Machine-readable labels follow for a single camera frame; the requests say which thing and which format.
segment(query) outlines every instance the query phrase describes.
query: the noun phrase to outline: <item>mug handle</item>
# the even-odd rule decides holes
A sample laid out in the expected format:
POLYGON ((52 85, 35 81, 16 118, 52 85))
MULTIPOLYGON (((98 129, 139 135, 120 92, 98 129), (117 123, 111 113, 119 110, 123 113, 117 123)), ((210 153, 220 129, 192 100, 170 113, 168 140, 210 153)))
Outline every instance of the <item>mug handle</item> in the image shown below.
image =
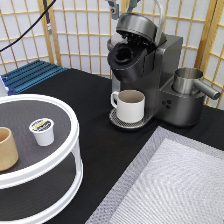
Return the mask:
POLYGON ((117 105, 116 105, 115 102, 114 102, 114 95, 117 95, 117 96, 118 96, 118 94, 119 94, 119 92, 115 91, 115 92, 113 92, 113 93, 111 94, 111 97, 110 97, 111 104, 112 104, 112 106, 113 106, 114 108, 116 108, 116 109, 117 109, 117 105))

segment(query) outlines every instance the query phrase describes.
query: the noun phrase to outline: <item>black countertop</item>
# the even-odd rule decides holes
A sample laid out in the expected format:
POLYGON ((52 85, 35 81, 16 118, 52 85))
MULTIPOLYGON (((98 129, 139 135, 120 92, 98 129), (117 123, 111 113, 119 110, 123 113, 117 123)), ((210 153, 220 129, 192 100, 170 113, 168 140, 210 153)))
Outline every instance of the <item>black countertop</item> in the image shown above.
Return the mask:
POLYGON ((153 120, 137 132, 116 129, 109 121, 111 86, 109 79, 70 69, 23 92, 66 102, 80 124, 83 181, 72 202, 49 224, 85 223, 158 126, 224 150, 224 111, 206 106, 191 128, 153 120))

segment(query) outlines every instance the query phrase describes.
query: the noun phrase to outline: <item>black cord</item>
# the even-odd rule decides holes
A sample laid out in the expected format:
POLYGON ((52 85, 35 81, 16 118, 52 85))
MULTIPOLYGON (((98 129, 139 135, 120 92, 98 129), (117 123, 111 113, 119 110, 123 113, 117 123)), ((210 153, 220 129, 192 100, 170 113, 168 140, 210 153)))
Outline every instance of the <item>black cord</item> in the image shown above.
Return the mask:
POLYGON ((14 42, 12 42, 11 44, 9 44, 8 46, 2 48, 0 50, 0 52, 6 50, 7 48, 11 47, 12 45, 14 45, 15 43, 17 43, 18 41, 20 41, 34 26, 37 25, 37 23, 42 19, 42 17, 46 14, 46 12, 49 10, 49 8, 56 2, 56 0, 53 0, 53 2, 44 10, 44 12, 41 14, 41 16, 36 20, 36 22, 25 32, 23 33, 17 40, 15 40, 14 42))

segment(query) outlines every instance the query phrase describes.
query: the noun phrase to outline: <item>beige cup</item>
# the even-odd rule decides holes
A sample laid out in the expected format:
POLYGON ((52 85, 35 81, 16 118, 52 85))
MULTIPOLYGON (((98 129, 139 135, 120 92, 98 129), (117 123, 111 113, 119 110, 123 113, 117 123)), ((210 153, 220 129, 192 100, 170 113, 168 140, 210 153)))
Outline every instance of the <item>beige cup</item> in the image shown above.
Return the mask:
POLYGON ((0 127, 0 171, 12 167, 18 158, 19 155, 11 130, 0 127))

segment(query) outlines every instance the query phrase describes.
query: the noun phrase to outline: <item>single-serve coffee machine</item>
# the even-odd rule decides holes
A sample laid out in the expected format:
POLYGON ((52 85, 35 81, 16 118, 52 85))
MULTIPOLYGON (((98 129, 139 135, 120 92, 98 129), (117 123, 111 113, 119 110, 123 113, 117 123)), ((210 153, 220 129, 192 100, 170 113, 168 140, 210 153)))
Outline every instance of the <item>single-serve coffee machine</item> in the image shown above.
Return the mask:
POLYGON ((108 55, 113 83, 119 83, 120 91, 138 90, 145 95, 145 116, 135 124, 120 121, 116 110, 111 111, 111 122, 127 130, 140 128, 153 117, 179 127, 194 125, 200 120, 205 96, 220 96, 201 81, 200 70, 177 70, 183 38, 162 32, 164 10, 155 2, 160 11, 158 27, 142 15, 121 14, 116 31, 126 42, 117 43, 108 55))

